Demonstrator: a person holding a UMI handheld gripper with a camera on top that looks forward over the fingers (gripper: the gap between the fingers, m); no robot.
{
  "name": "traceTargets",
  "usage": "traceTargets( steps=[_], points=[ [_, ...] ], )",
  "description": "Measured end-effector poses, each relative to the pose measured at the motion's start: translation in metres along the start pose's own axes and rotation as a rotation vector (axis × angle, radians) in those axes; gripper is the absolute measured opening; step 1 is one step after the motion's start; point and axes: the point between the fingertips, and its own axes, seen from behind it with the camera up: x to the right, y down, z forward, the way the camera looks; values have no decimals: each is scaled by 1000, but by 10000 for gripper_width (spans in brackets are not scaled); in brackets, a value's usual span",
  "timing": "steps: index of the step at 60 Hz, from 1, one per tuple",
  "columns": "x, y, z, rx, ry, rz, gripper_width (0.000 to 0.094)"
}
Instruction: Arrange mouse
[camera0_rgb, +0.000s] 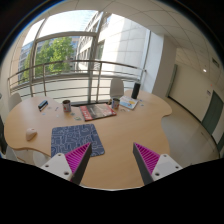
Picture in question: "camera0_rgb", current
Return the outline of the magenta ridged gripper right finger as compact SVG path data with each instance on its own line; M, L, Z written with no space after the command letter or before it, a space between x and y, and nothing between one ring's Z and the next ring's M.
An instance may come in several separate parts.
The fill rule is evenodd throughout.
M138 143L133 144L133 154L145 185L182 169L168 154L159 155Z

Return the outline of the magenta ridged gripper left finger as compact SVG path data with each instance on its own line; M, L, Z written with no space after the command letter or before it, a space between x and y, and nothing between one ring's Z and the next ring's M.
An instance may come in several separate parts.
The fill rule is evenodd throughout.
M79 185L83 178L91 153L92 145L87 143L66 154L57 153L48 162L42 165L41 168Z

